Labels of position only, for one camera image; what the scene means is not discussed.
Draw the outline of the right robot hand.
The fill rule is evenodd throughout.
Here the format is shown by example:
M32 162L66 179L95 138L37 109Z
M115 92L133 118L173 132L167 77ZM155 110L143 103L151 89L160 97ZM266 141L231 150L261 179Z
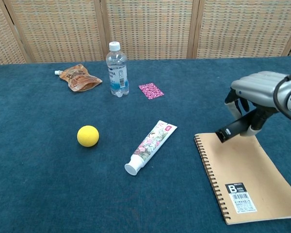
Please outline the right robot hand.
M225 142L236 135L254 136L276 113L291 118L291 75L261 71L232 82L225 99L235 121L216 132Z

